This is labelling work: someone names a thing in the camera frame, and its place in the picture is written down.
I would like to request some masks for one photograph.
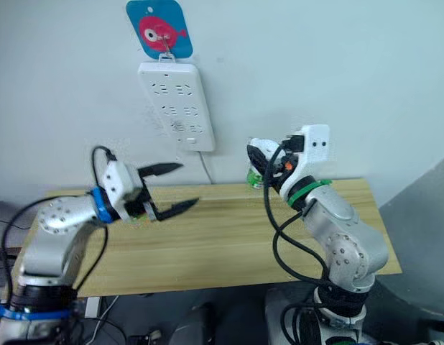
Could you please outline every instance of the green ring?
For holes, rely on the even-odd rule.
[[[294,205],[294,202],[300,198],[301,196],[303,196],[304,194],[312,191],[315,188],[318,188],[322,185],[330,185],[332,183],[332,180],[321,180],[321,181],[315,181],[309,185],[306,185],[304,188],[299,189],[297,192],[295,192],[294,194],[292,194],[292,196],[289,198],[289,200],[287,201],[287,205],[291,206]]]

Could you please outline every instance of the power strip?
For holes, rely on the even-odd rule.
[[[142,63],[142,87],[178,147],[213,151],[214,133],[200,74],[188,63]]]

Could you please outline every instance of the electrical outlet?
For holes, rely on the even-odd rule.
[[[142,63],[142,88],[178,147],[213,151],[214,133],[200,74],[188,63]]]

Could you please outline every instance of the green object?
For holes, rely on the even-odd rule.
[[[297,192],[295,192],[287,201],[287,205],[291,206],[294,205],[294,202],[303,196],[304,194],[312,191],[313,189],[320,187],[322,185],[330,185],[332,183],[332,180],[321,180],[321,181],[315,181],[309,185],[306,185],[304,188],[299,189]]]
[[[246,176],[246,181],[252,187],[259,189],[264,184],[264,179],[262,175],[255,172],[252,167],[249,168],[248,175]]]

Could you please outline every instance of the red fish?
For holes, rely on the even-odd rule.
[[[167,46],[171,49],[175,46],[179,36],[187,37],[187,32],[182,29],[177,32],[171,25],[163,19],[154,16],[147,16],[139,22],[139,32],[144,42],[154,50],[166,52]]]

